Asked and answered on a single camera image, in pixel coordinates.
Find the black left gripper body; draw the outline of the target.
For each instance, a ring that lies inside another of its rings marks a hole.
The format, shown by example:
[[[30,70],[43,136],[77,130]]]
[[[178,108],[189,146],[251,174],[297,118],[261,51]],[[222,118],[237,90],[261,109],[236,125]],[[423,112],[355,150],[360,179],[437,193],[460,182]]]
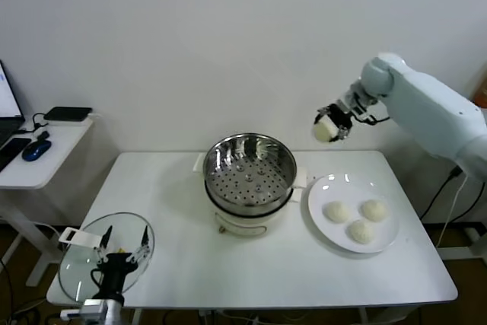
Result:
[[[137,270],[138,263],[130,258],[131,253],[109,253],[97,264],[100,281],[97,295],[121,295],[126,277]]]

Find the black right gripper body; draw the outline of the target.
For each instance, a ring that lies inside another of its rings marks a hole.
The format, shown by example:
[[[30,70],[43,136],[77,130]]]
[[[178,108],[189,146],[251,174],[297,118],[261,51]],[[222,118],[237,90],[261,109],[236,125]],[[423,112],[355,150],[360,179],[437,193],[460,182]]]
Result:
[[[330,104],[330,118],[338,126],[352,127],[352,121],[368,126],[377,124],[376,117],[368,112],[368,108],[377,104],[377,98],[363,91],[347,91],[343,96]]]

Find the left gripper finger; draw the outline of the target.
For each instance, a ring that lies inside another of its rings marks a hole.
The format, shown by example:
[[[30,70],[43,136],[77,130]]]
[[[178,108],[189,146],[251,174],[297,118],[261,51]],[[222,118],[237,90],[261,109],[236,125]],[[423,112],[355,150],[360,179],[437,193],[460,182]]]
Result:
[[[128,258],[129,263],[137,263],[139,264],[142,260],[144,260],[150,253],[149,247],[149,236],[148,236],[148,227],[145,227],[141,244]]]
[[[100,244],[98,247],[95,249],[97,258],[99,261],[107,261],[107,248],[108,248],[108,243],[110,240],[110,235],[112,233],[113,226],[109,226],[107,231],[102,235]]]

